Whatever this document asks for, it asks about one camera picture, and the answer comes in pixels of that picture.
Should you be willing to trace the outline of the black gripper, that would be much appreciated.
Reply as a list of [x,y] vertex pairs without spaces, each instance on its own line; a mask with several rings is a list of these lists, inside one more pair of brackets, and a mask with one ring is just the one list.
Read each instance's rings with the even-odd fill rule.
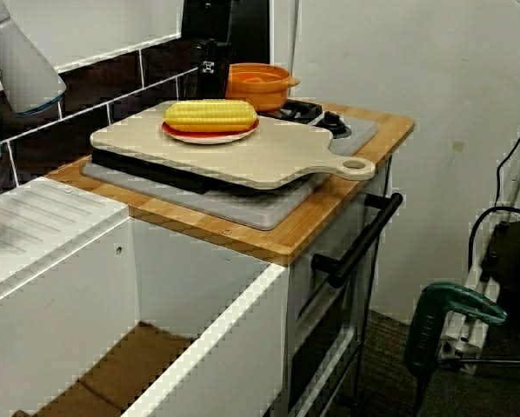
[[[219,62],[215,42],[226,43],[229,36],[230,1],[183,1],[182,38],[209,41],[201,45],[197,87],[199,96],[217,96]],[[232,56],[231,45],[220,49],[220,96],[226,96]]]

